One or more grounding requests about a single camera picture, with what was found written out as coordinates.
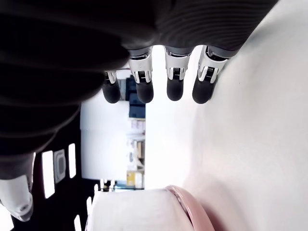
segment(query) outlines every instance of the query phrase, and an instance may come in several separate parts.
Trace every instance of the pink rim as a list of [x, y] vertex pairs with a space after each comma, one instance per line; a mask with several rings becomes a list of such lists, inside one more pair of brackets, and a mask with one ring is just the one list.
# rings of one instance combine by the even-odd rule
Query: pink rim
[[166, 189], [182, 201], [195, 231], [215, 231], [201, 204], [189, 192], [174, 185], [169, 185]]

